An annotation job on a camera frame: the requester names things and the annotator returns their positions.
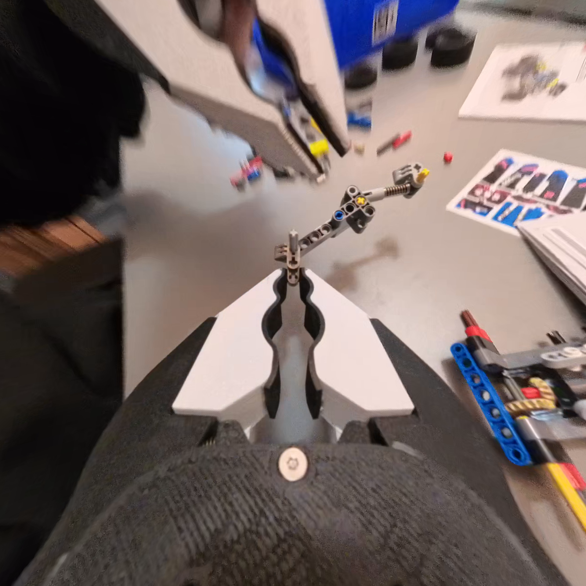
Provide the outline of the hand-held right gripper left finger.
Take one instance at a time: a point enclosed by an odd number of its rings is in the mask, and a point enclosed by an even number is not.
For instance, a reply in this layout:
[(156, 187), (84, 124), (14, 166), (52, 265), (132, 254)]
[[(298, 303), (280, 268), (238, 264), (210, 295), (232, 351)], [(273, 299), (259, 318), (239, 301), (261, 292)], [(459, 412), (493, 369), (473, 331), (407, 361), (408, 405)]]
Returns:
[(219, 312), (187, 374), (174, 414), (216, 419), (263, 419), (265, 389), (276, 371), (275, 350), (262, 320), (277, 302), (279, 269)]

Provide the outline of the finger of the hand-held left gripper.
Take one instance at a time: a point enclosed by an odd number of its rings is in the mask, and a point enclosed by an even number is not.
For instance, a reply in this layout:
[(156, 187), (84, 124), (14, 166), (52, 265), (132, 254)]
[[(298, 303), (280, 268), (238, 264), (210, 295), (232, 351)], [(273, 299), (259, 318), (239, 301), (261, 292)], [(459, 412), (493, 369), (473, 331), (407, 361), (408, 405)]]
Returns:
[(299, 98), (330, 146), (350, 150), (345, 96), (323, 1), (255, 1), (257, 20), (270, 47), (292, 70)]
[(203, 33), (179, 1), (98, 1), (162, 75), (170, 96), (249, 143), (264, 161), (309, 178), (325, 173), (282, 108), (256, 95), (229, 48)]

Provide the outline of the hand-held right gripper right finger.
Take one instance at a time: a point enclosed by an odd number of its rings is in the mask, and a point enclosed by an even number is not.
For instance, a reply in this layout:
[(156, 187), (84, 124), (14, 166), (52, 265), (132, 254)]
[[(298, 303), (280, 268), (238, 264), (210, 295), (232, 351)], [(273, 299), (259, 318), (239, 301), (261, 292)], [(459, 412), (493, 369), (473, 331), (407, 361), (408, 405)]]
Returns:
[(299, 296), (312, 339), (305, 396), (314, 419), (372, 419), (414, 412), (369, 315), (310, 269)]

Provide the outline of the grey lego arm assembly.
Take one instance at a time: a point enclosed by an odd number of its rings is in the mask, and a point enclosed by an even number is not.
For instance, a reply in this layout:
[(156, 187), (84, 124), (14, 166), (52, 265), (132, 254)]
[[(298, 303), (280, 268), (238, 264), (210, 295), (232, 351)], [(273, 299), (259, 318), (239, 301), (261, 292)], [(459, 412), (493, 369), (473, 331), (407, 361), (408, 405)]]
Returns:
[(390, 186), (362, 190), (350, 185), (329, 219), (306, 234), (300, 235), (296, 230), (290, 230), (287, 241), (277, 245), (274, 250), (274, 259), (285, 266), (288, 285), (295, 287), (299, 284), (302, 258), (305, 255), (346, 230), (362, 234), (375, 217), (375, 203), (395, 197), (411, 199), (424, 186), (428, 177), (428, 168), (420, 163), (412, 163), (393, 171), (393, 184)]

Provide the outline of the person's left forearm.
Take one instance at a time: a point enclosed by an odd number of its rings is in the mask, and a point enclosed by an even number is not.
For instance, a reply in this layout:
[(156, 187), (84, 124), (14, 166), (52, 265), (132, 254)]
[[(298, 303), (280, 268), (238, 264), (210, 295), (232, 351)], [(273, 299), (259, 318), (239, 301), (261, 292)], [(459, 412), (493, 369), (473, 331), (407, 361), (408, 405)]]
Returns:
[(35, 226), (120, 184), (120, 141), (145, 109), (139, 74), (45, 1), (1, 1), (1, 227)]

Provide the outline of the red blue lego pieces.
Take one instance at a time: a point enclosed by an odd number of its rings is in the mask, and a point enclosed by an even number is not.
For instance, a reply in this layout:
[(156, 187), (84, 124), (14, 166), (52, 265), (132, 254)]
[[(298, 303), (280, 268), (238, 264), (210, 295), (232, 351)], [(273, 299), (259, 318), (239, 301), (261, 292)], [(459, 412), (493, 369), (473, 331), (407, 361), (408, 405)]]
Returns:
[(262, 177), (263, 161), (259, 156), (247, 159), (240, 165), (240, 170), (231, 177), (231, 186), (238, 191), (244, 191), (248, 184)]

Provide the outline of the red black lego axle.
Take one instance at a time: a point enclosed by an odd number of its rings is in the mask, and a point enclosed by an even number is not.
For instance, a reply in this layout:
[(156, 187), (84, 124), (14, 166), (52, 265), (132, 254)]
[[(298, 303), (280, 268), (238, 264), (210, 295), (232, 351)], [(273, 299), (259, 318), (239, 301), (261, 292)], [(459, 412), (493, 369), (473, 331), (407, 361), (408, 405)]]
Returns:
[(382, 143), (376, 149), (376, 156), (381, 157), (384, 153), (386, 153), (390, 150), (397, 150), (398, 148), (403, 146), (405, 143), (409, 142), (410, 139), (412, 138), (412, 136), (413, 136), (413, 133), (411, 130), (407, 130), (407, 131), (398, 133), (395, 136), (392, 136), (391, 138), (389, 138), (386, 142)]

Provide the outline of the blue grey lego chassis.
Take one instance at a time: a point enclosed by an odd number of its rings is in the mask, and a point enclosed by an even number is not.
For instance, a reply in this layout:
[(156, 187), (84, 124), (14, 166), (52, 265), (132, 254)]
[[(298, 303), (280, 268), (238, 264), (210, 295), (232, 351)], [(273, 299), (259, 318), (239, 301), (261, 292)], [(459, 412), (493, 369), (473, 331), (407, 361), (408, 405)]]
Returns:
[(470, 311), (460, 319), (450, 352), (495, 440), (512, 464), (544, 468), (585, 530), (585, 474), (566, 449), (585, 445), (585, 338), (550, 331), (550, 346), (502, 353)]

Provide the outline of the lego sticker sheet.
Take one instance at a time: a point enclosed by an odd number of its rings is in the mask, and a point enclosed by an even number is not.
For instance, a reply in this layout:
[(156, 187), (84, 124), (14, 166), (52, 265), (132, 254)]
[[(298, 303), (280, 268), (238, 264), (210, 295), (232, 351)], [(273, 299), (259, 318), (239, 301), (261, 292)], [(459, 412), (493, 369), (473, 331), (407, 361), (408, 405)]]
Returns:
[(502, 149), (445, 210), (505, 233), (523, 224), (585, 211), (585, 168)]

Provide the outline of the person's left hand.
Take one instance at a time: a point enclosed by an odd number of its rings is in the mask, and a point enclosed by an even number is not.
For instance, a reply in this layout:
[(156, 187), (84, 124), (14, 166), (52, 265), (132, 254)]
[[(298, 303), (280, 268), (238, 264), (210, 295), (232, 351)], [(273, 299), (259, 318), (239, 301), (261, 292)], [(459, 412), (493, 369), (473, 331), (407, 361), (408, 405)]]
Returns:
[(254, 1), (223, 1), (221, 40), (230, 49), (235, 63), (244, 70), (251, 47), (256, 18)]

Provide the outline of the blue plastic bin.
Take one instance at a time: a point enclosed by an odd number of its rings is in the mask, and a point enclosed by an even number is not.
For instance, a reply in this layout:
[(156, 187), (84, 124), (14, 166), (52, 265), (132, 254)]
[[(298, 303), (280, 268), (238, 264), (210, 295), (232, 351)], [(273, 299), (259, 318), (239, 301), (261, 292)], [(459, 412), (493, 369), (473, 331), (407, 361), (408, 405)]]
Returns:
[(409, 38), (449, 16), (459, 1), (325, 1), (340, 70), (367, 59), (393, 38)]

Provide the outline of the small white instruction leaflet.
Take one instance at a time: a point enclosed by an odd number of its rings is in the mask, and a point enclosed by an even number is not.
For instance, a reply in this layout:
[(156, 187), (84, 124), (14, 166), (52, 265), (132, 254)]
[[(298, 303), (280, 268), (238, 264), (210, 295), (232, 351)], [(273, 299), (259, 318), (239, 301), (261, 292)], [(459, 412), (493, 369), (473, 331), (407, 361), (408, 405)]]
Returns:
[(459, 117), (585, 122), (585, 42), (497, 45)]

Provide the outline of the open instruction booklet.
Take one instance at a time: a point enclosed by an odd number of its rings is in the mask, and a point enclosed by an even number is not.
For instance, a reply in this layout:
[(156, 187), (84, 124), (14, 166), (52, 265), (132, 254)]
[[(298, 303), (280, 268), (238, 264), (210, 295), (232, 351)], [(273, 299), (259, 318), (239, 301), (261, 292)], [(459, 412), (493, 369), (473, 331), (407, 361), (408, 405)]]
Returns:
[(585, 304), (585, 212), (522, 222), (518, 228), (550, 271)]

